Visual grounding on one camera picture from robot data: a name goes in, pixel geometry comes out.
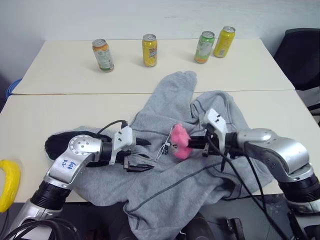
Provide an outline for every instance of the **green can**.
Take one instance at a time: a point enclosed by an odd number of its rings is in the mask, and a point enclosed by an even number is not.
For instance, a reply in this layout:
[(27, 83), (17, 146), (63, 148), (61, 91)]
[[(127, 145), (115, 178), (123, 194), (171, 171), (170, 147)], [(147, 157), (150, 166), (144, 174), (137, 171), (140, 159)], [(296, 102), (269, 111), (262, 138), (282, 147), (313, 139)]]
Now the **green can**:
[(204, 31), (201, 34), (194, 56), (194, 60), (197, 63), (204, 64), (208, 61), (214, 41), (215, 34), (212, 31)]

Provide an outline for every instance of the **yellow can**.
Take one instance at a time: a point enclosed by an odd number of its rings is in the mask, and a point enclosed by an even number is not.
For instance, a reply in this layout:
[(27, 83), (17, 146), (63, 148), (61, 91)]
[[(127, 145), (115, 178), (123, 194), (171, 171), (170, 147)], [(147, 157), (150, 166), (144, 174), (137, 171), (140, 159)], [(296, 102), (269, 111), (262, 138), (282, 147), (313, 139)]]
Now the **yellow can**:
[(234, 27), (225, 26), (220, 32), (219, 39), (213, 50), (213, 55), (215, 55), (217, 58), (224, 58), (228, 53), (235, 35), (236, 30)]
[(154, 34), (146, 34), (142, 39), (143, 63), (147, 67), (157, 64), (158, 43)]

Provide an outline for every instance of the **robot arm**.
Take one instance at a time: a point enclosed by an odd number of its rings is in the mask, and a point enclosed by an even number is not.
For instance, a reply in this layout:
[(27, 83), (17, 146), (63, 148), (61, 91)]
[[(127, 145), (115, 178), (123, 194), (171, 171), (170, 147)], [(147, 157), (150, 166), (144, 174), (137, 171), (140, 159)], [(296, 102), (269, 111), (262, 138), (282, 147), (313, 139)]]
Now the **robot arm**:
[(231, 155), (240, 151), (264, 163), (291, 208), (303, 214), (320, 213), (320, 184), (301, 143), (265, 128), (227, 133), (225, 120), (213, 109), (205, 114), (204, 123), (206, 134), (217, 136), (220, 152), (229, 148)]
[[(141, 142), (143, 142), (142, 145), (150, 144), (145, 140)], [(128, 151), (135, 145), (136, 137), (129, 126), (117, 131), (112, 142), (104, 142), (89, 135), (73, 137), (64, 153), (54, 161), (45, 174), (38, 190), (23, 205), (9, 233), (27, 220), (45, 220), (59, 216), (76, 179), (83, 174), (88, 163), (99, 161), (107, 161), (109, 165), (121, 163), (127, 172), (144, 172), (152, 169), (153, 166), (148, 164), (135, 166), (130, 165), (126, 159), (121, 162), (117, 160), (117, 154), (120, 151)]]

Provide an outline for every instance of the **orange can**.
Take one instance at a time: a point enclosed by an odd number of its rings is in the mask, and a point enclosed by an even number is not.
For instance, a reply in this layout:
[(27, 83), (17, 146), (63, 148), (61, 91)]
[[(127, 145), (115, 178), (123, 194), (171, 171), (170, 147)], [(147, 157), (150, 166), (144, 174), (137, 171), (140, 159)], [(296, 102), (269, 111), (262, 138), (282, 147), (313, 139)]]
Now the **orange can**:
[(111, 72), (115, 65), (110, 54), (110, 48), (104, 39), (96, 39), (92, 42), (92, 49), (99, 68), (104, 72)]

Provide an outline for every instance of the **blue object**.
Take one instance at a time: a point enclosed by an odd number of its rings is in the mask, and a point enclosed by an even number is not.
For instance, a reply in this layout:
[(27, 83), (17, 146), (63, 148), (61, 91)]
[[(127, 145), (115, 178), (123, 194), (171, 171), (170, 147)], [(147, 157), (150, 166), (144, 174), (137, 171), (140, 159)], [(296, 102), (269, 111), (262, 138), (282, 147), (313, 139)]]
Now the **blue object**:
[(18, 79), (11, 83), (11, 85), (6, 90), (6, 99), (8, 99), (9, 96), (11, 96), (13, 93), (12, 91), (15, 89), (15, 87), (20, 83), (21, 79)]

